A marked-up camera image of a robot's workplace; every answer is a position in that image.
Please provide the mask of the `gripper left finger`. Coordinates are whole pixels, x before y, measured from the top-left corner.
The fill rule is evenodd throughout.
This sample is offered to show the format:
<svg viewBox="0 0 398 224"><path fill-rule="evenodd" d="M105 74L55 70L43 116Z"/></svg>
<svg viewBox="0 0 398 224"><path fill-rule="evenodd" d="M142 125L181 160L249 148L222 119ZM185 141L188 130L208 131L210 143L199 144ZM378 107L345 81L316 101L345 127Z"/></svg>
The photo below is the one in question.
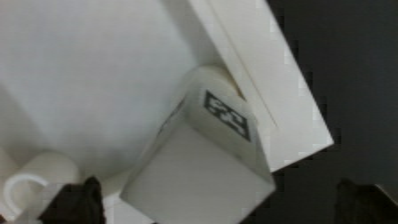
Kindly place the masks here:
<svg viewBox="0 0 398 224"><path fill-rule="evenodd" d="M43 224L107 224L101 184L89 177L82 184L66 184L37 217Z"/></svg>

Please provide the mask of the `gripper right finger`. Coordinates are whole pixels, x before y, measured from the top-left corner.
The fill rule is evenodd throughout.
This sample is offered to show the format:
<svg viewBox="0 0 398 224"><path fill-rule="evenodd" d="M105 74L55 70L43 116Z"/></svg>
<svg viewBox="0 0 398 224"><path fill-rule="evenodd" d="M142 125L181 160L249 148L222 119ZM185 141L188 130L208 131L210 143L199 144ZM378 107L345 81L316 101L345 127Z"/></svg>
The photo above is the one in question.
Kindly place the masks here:
<svg viewBox="0 0 398 224"><path fill-rule="evenodd" d="M398 224L398 202L377 184L339 181L334 224Z"/></svg>

